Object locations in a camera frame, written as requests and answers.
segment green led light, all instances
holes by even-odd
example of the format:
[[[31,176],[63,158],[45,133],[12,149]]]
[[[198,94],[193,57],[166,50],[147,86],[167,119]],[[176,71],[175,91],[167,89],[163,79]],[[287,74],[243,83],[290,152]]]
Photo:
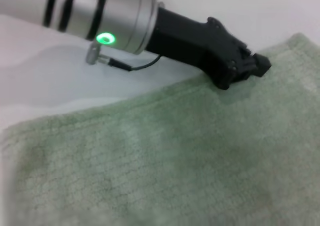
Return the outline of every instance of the green led light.
[[[98,35],[96,40],[103,45],[110,45],[116,41],[116,37],[111,33],[105,32]]]

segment green towel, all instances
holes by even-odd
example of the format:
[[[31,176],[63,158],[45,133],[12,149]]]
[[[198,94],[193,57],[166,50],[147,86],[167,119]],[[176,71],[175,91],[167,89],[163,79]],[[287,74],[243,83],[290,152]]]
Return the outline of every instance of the green towel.
[[[320,225],[320,49],[228,91],[204,75],[2,136],[12,226]]]

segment white table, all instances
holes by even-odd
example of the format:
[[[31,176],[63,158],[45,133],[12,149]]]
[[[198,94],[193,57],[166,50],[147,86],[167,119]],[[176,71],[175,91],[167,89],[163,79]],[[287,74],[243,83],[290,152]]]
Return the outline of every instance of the white table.
[[[319,0],[162,0],[166,8],[206,21],[213,16],[259,50],[303,32],[320,43]],[[89,43],[0,15],[0,130],[42,115],[67,113],[127,99],[195,76],[194,67],[162,59],[128,73],[101,63],[89,66]],[[104,53],[140,65],[155,56]]]

